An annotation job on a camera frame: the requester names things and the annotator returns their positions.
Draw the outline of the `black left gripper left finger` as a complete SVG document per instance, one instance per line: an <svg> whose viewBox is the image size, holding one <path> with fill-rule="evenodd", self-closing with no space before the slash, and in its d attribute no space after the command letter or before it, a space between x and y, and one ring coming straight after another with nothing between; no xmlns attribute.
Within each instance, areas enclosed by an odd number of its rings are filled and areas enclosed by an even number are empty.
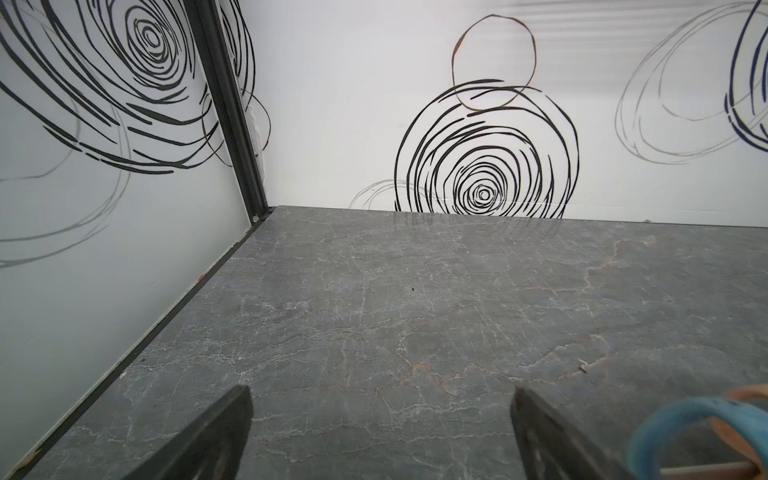
<svg viewBox="0 0 768 480"><path fill-rule="evenodd" d="M234 479L252 416L250 388L236 385L126 477Z"/></svg>

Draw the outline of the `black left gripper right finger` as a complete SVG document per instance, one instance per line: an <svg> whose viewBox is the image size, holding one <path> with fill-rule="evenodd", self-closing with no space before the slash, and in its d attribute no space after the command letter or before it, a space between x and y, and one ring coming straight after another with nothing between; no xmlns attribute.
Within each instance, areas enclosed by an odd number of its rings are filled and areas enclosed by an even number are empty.
<svg viewBox="0 0 768 480"><path fill-rule="evenodd" d="M518 385L510 418L528 479L628 479L630 472L533 389Z"/></svg>

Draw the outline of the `black corner frame post left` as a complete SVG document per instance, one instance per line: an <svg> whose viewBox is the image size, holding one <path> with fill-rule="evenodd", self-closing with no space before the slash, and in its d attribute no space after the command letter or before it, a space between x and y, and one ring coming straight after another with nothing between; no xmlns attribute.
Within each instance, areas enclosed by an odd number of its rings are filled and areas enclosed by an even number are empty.
<svg viewBox="0 0 768 480"><path fill-rule="evenodd" d="M257 156L250 138L242 97L225 44L216 1L183 2L206 81L221 124L239 189L250 221L255 224L269 214L269 205L257 169Z"/></svg>

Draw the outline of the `blue butterfly mug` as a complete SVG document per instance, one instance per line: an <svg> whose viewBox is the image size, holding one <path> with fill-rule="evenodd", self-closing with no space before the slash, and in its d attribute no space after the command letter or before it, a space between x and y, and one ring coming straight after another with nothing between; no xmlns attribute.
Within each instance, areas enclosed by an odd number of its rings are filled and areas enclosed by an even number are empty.
<svg viewBox="0 0 768 480"><path fill-rule="evenodd" d="M669 450L695 433L720 442L767 477L767 385L732 388L721 395L669 403L644 420L629 444L627 462L638 479L660 479Z"/></svg>

